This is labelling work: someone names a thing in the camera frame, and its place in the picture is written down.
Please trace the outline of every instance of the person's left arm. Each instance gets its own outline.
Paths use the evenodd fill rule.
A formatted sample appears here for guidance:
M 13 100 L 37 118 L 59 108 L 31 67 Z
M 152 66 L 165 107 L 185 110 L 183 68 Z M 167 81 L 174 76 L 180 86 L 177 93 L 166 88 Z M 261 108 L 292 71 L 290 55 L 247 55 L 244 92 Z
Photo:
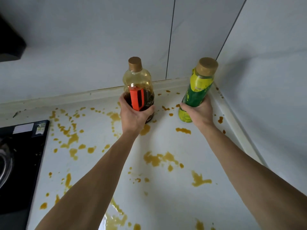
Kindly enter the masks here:
M 153 113 L 133 110 L 123 98 L 122 135 L 97 164 L 67 191 L 40 221 L 36 230 L 98 229 L 116 189 L 132 145 Z

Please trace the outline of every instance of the black stove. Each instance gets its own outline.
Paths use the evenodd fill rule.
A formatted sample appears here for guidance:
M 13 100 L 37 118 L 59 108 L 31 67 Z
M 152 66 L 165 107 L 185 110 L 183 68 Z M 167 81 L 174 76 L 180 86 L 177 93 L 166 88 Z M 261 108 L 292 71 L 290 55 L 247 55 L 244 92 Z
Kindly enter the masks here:
M 49 121 L 0 128 L 0 229 L 25 230 Z

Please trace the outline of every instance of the bottle cap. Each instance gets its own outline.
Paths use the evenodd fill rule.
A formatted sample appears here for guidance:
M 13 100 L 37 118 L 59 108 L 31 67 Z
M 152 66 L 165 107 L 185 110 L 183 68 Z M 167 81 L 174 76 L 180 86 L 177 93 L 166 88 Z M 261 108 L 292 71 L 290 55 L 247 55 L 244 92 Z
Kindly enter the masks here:
M 131 72 L 134 72 L 134 73 L 137 73 L 139 71 L 142 70 L 142 61 L 139 57 L 130 57 L 129 60 L 128 60 L 128 63 L 129 63 L 129 70 Z
M 215 59 L 203 57 L 198 61 L 196 71 L 199 73 L 199 75 L 210 77 L 214 75 L 218 66 L 219 63 Z

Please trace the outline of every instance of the forearm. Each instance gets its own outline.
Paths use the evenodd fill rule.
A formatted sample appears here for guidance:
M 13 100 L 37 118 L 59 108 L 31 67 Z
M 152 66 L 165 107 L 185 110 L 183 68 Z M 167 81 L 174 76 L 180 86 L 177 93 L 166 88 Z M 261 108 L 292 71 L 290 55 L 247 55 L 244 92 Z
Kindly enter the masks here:
M 233 187 L 263 229 L 307 227 L 307 197 L 240 150 L 215 126 L 201 133 Z
M 136 136 L 123 134 L 41 220 L 36 230 L 98 229 Z

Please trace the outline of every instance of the person's left hand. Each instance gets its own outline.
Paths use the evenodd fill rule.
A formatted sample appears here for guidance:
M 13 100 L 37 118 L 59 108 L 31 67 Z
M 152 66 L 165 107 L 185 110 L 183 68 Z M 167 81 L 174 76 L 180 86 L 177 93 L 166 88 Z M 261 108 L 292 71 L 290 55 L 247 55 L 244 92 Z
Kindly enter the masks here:
M 152 105 L 144 111 L 135 111 L 124 99 L 124 93 L 120 96 L 119 102 L 121 105 L 122 133 L 133 134 L 137 137 L 144 128 L 148 117 L 154 112 L 155 106 Z

